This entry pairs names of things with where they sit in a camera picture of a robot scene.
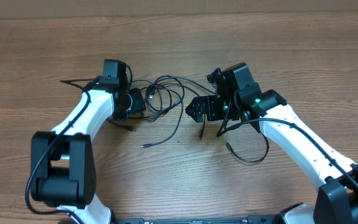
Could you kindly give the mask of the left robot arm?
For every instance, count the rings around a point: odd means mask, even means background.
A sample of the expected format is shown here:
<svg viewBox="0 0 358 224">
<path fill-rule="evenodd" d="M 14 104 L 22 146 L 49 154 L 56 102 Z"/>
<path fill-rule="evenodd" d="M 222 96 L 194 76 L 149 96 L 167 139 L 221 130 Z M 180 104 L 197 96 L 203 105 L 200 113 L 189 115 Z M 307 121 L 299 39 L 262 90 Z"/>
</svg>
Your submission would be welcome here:
<svg viewBox="0 0 358 224">
<path fill-rule="evenodd" d="M 31 139 L 30 176 L 25 204 L 43 202 L 49 214 L 65 213 L 74 223 L 114 223 L 113 211 L 96 195 L 93 140 L 105 121 L 125 121 L 142 112 L 140 91 L 132 88 L 131 67 L 106 59 L 103 72 L 81 87 L 81 100 L 51 131 L 37 131 Z"/>
</svg>

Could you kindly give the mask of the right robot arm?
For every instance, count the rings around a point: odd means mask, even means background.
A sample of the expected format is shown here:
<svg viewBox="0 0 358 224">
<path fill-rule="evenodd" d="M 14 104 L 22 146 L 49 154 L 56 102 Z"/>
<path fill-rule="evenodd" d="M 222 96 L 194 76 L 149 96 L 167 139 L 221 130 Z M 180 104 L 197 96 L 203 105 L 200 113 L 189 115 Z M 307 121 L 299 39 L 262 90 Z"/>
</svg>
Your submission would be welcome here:
<svg viewBox="0 0 358 224">
<path fill-rule="evenodd" d="M 262 92 L 246 63 L 217 68 L 206 78 L 214 94 L 194 97 L 187 115 L 197 123 L 221 120 L 217 136 L 251 124 L 295 161 L 318 193 L 313 205 L 249 215 L 245 223 L 358 223 L 357 163 L 325 143 L 276 91 Z"/>
</svg>

